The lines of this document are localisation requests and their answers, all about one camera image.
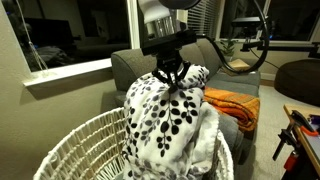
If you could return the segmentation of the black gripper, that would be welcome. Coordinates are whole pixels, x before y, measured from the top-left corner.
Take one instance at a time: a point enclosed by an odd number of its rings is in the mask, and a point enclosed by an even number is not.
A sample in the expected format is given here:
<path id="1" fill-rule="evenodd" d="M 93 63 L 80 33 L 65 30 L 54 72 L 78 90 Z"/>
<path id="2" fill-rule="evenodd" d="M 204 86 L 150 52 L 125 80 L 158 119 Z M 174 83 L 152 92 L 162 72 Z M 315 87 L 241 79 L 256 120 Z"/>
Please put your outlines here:
<path id="1" fill-rule="evenodd" d="M 184 79 L 191 66 L 189 61 L 182 60 L 180 53 L 177 50 L 160 51 L 156 55 L 156 59 L 157 68 L 152 71 L 152 75 L 166 84 L 172 83 L 171 76 L 168 73 L 173 73 L 175 78 L 174 82 L 178 83 Z"/>

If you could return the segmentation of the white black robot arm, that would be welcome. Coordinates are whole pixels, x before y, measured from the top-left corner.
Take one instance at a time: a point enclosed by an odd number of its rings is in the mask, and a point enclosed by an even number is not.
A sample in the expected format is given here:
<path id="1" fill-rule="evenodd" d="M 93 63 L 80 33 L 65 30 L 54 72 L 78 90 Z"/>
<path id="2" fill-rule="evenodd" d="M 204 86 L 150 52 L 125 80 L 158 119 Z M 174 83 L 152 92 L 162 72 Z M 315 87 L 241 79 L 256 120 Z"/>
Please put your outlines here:
<path id="1" fill-rule="evenodd" d="M 191 63 L 182 59 L 179 50 L 197 40 L 195 32 L 177 20 L 173 11 L 188 10 L 200 1 L 138 0 L 148 35 L 142 53 L 156 57 L 157 64 L 152 74 L 163 83 L 177 84 L 185 77 Z"/>

